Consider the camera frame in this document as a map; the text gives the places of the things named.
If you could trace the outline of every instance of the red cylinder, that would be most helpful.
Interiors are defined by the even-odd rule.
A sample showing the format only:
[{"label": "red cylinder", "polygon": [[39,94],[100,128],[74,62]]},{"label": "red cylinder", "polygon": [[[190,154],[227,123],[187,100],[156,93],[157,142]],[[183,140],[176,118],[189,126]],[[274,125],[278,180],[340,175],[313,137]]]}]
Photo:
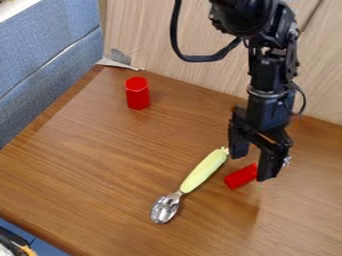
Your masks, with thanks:
[{"label": "red cylinder", "polygon": [[143,109],[150,105],[148,82],[143,77],[132,77],[125,82],[127,105],[133,109]]},{"label": "red cylinder", "polygon": [[258,165],[253,163],[241,170],[233,172],[224,178],[224,182],[231,189],[237,189],[252,180],[255,180],[258,175]]}]

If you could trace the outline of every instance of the metal spoon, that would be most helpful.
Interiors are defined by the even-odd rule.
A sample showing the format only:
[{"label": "metal spoon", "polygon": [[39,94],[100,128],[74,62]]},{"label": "metal spoon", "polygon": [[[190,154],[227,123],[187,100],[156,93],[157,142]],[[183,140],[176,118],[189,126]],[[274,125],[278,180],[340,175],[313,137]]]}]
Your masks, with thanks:
[{"label": "metal spoon", "polygon": [[152,206],[151,220],[164,224],[177,213],[182,195],[192,192],[205,182],[226,160],[228,149],[217,149],[210,153],[184,180],[180,189],[167,196],[160,197]]}]

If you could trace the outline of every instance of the blue cushion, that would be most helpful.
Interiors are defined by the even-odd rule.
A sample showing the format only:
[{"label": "blue cushion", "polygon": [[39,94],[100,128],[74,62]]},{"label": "blue cushion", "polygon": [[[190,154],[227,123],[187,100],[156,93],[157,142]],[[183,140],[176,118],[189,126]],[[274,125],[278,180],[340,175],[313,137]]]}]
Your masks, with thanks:
[{"label": "blue cushion", "polygon": [[0,96],[99,23],[97,0],[43,0],[0,23]]},{"label": "blue cushion", "polygon": [[102,53],[98,27],[0,98],[0,148],[85,74]]},{"label": "blue cushion", "polygon": [[0,23],[0,148],[102,56],[97,0],[42,0]]}]

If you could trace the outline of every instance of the yellow handle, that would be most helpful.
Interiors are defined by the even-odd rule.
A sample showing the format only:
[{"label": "yellow handle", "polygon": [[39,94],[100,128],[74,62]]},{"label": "yellow handle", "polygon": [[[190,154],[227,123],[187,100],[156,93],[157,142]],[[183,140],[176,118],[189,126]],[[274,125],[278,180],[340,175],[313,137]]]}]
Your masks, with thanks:
[{"label": "yellow handle", "polygon": [[227,157],[228,152],[224,148],[211,152],[184,180],[180,191],[183,193],[193,191],[205,182],[227,160]]}]

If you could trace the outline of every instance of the wall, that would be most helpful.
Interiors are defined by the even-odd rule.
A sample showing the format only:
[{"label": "wall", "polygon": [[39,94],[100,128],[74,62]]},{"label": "wall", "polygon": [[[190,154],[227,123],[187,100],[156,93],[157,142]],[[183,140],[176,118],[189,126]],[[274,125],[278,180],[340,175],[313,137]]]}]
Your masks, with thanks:
[{"label": "wall", "polygon": [[[179,40],[183,52],[211,54],[232,39],[212,27],[207,19],[208,1],[183,2],[179,23]],[[189,64],[176,57],[169,42],[173,3],[170,0],[109,1],[106,53],[116,48],[132,58],[132,65],[246,98],[249,77],[247,51],[243,46],[216,63]],[[301,0],[291,4],[298,12],[299,26],[304,30],[299,49],[302,68],[298,83],[310,100],[306,114],[340,124],[342,93],[339,81],[342,79],[342,69],[339,42],[342,30],[338,26],[342,16],[338,10],[342,8],[341,3],[341,0]],[[335,64],[334,69],[327,68],[327,64]]]},{"label": "wall", "polygon": [[100,15],[101,15],[101,25],[103,34],[106,33],[106,24],[107,24],[107,0],[99,0],[100,6]]}]

